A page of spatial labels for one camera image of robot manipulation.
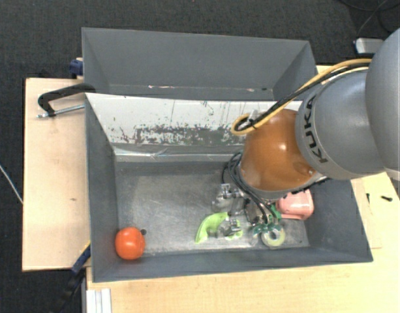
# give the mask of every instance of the green plastic object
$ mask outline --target green plastic object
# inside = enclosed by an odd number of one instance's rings
[[[214,213],[210,216],[207,216],[201,223],[198,228],[197,235],[195,237],[195,243],[203,243],[208,238],[208,233],[217,232],[217,228],[220,224],[228,217],[227,212]],[[235,239],[237,237],[241,237],[243,235],[243,231],[236,232],[233,235],[226,237],[228,240]]]

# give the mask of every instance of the gray bin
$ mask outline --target gray bin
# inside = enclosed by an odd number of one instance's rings
[[[225,162],[243,147],[230,123],[313,76],[308,43],[85,29],[84,62],[85,82],[107,94],[85,100],[94,282],[372,260],[348,181],[312,188],[315,213],[285,220],[282,249],[248,233],[194,244]],[[136,261],[115,253],[127,226],[147,231]]]

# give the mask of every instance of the orange ball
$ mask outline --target orange ball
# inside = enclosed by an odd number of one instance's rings
[[[115,251],[124,260],[136,260],[144,250],[145,238],[138,228],[123,228],[115,236]]]

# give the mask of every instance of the wooden board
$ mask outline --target wooden board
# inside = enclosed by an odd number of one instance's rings
[[[24,132],[23,270],[70,268],[89,241],[84,111],[53,119],[38,97],[82,80],[26,80]],[[83,102],[54,101],[54,108]]]

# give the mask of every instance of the rust stain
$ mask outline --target rust stain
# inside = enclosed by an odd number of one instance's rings
[[[238,145],[243,142],[243,137],[234,136],[229,126],[211,128],[207,125],[203,127],[198,125],[170,127],[165,124],[135,126],[131,139],[135,143],[188,146]]]

